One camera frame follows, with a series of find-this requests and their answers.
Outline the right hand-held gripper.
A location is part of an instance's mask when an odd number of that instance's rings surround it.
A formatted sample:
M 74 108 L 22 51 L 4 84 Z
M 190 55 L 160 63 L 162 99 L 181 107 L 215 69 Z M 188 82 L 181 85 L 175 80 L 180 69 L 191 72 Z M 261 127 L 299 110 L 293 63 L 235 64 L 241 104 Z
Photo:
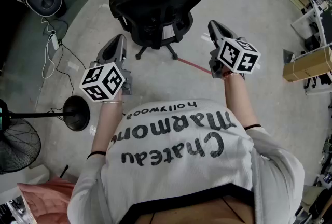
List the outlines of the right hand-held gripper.
M 261 53 L 252 44 L 238 40 L 234 31 L 216 20 L 211 20 L 207 27 L 216 48 L 210 52 L 209 61 L 213 78 L 222 78 L 224 66 L 234 73 L 251 74 Z

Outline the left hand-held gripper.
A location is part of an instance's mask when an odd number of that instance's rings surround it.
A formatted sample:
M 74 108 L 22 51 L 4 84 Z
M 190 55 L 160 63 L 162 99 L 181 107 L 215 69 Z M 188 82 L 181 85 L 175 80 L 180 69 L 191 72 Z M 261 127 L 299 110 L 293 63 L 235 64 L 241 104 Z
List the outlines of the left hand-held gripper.
M 84 71 L 80 89 L 93 102 L 109 102 L 119 91 L 123 95 L 132 94 L 131 72 L 124 68 L 127 58 L 127 39 L 119 34 L 109 40 L 99 51 L 98 60 L 122 60 L 117 62 L 99 63 L 93 61 Z

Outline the person's right forearm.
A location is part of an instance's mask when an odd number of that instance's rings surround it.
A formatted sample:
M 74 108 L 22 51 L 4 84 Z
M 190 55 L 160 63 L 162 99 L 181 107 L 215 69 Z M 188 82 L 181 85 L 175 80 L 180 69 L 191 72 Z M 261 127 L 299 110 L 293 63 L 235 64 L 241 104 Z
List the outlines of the person's right forearm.
M 223 78 L 227 108 L 245 129 L 259 126 L 242 75 L 226 70 Z

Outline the person's left forearm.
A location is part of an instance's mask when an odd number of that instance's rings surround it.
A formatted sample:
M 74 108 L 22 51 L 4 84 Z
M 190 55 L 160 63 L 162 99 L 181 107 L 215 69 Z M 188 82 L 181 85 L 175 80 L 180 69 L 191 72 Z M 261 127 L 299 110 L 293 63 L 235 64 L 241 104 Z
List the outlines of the person's left forearm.
M 123 117 L 123 103 L 102 104 L 91 152 L 106 152 Z

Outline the red floor tape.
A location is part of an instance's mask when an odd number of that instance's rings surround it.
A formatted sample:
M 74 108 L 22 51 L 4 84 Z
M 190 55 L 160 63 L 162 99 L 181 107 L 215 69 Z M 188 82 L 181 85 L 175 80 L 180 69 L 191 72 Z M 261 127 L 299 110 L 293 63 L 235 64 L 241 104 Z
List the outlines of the red floor tape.
M 194 64 L 194 63 L 192 63 L 192 62 L 189 62 L 189 61 L 184 60 L 184 59 L 181 59 L 181 58 L 178 58 L 177 60 L 180 61 L 180 62 L 182 62 L 182 63 L 184 63 L 184 64 L 187 64 L 187 65 L 189 65 L 189 66 L 192 66 L 192 67 L 194 67 L 194 68 L 196 68 L 196 69 L 198 69 L 198 70 L 201 70 L 201 71 L 203 71 L 203 72 L 205 72 L 205 73 L 208 73 L 208 74 L 210 74 L 210 75 L 212 74 L 210 70 L 208 70 L 208 69 L 206 69 L 206 68 L 203 68 L 203 67 L 201 67 L 201 66 L 199 66 L 199 65 L 196 65 L 196 64 Z

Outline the white power strip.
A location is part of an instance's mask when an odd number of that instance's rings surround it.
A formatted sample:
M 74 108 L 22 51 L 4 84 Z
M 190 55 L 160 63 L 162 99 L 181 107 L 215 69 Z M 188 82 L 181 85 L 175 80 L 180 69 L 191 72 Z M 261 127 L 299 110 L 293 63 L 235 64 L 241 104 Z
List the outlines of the white power strip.
M 54 50 L 58 50 L 60 47 L 59 47 L 59 42 L 58 42 L 57 36 L 55 34 L 51 34 L 50 39 L 53 44 Z

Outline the brown cardboard box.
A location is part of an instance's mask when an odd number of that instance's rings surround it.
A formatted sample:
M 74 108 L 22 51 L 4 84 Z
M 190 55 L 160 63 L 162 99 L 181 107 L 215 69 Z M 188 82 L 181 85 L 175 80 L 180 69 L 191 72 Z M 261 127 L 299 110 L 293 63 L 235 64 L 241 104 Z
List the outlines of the brown cardboard box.
M 332 49 L 327 46 L 284 65 L 283 78 L 295 82 L 332 72 Z

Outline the black device teal screen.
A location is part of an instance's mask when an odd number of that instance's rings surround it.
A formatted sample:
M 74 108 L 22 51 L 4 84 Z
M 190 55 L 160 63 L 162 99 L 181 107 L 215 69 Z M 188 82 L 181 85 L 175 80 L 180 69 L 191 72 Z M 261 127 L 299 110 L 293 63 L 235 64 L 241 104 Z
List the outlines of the black device teal screen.
M 0 132 L 8 129 L 10 124 L 7 104 L 0 99 Z

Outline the white printed t-shirt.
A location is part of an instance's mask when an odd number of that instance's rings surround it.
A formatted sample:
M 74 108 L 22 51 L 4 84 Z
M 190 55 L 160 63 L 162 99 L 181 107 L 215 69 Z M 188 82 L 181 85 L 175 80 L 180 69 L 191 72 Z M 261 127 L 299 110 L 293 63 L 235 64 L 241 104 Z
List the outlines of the white printed t-shirt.
M 264 128 L 217 102 L 151 102 L 123 117 L 104 154 L 89 155 L 67 214 L 70 224 L 133 224 L 229 195 L 254 208 L 256 224 L 290 224 L 304 177 Z

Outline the pink cushion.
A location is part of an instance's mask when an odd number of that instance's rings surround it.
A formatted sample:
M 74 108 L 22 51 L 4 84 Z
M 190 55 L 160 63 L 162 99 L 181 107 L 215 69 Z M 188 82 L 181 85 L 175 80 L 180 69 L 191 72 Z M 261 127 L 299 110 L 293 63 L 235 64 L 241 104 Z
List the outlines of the pink cushion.
M 67 208 L 74 184 L 55 177 L 42 184 L 17 184 L 37 224 L 70 224 Z

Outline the grey metal bracket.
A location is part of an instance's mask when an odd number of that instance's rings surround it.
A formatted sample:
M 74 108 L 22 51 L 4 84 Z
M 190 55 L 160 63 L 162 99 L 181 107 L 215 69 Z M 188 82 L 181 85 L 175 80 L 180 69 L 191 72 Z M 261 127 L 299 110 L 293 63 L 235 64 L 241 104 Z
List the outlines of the grey metal bracket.
M 283 63 L 288 64 L 295 58 L 295 54 L 289 50 L 283 49 Z

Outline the black pedestal fan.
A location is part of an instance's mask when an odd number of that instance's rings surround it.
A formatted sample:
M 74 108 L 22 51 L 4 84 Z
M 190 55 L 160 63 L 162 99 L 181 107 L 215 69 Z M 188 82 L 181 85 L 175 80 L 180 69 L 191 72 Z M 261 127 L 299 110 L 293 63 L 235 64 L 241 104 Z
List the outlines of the black pedestal fan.
M 84 130 L 90 121 L 90 109 L 80 96 L 69 97 L 62 109 L 46 113 L 13 113 L 8 110 L 10 124 L 0 132 L 0 174 L 13 173 L 30 166 L 39 156 L 41 141 L 27 121 L 31 118 L 59 117 L 75 132 Z

